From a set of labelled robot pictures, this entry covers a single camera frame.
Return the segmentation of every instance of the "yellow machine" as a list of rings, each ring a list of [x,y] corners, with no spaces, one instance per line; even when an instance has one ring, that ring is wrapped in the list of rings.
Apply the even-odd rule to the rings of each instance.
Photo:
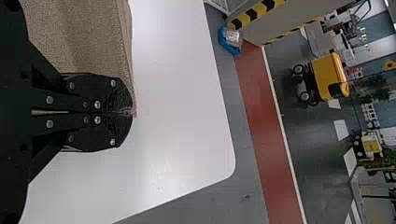
[[[348,97],[349,84],[340,56],[336,53],[312,61],[318,95],[323,101]]]
[[[297,84],[297,96],[309,105],[330,101],[350,94],[349,84],[340,56],[331,53],[308,65],[297,64],[292,69]]]

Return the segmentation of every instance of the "white table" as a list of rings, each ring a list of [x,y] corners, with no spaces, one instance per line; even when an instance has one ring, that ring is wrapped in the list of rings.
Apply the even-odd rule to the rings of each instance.
[[[233,173],[203,2],[132,6],[138,118],[129,137],[118,149],[56,156],[31,183],[21,223],[114,223]]]

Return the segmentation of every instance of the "bolt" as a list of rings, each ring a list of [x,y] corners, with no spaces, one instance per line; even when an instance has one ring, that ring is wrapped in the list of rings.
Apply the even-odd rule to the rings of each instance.
[[[46,126],[47,126],[47,128],[49,128],[49,129],[53,128],[53,121],[50,120],[50,119],[47,120]]]
[[[76,87],[76,85],[73,82],[69,83],[69,89],[73,90]]]
[[[70,143],[74,142],[74,135],[70,134],[69,137],[67,138],[67,141]]]
[[[100,104],[99,101],[95,101],[95,105],[94,106],[95,106],[96,109],[100,109],[101,104]]]
[[[46,102],[47,102],[47,104],[52,105],[53,104],[53,97],[52,96],[47,96]]]
[[[95,124],[100,124],[101,121],[100,117],[95,117]]]

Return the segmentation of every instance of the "black wheel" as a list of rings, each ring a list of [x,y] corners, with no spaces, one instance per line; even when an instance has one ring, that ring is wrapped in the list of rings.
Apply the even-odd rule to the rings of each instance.
[[[319,104],[319,99],[316,96],[315,91],[311,91],[311,100],[308,102],[310,106],[317,106]]]
[[[308,102],[311,99],[311,95],[307,91],[303,91],[298,98],[303,102]]]
[[[366,158],[366,154],[364,152],[358,151],[356,153],[356,157],[360,160],[360,159],[364,159]]]
[[[297,64],[293,67],[293,73],[295,75],[301,75],[304,72],[304,66],[302,64]]]
[[[316,99],[314,99],[314,100],[310,101],[308,104],[309,104],[310,106],[317,106],[317,105],[319,104],[319,101],[316,100]]]

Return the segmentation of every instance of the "white wall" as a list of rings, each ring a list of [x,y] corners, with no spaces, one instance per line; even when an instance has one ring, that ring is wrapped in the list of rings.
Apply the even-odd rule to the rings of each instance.
[[[367,63],[371,60],[378,59],[396,52],[396,35],[390,35],[370,43],[370,51],[364,51],[364,46],[354,49],[356,63]]]

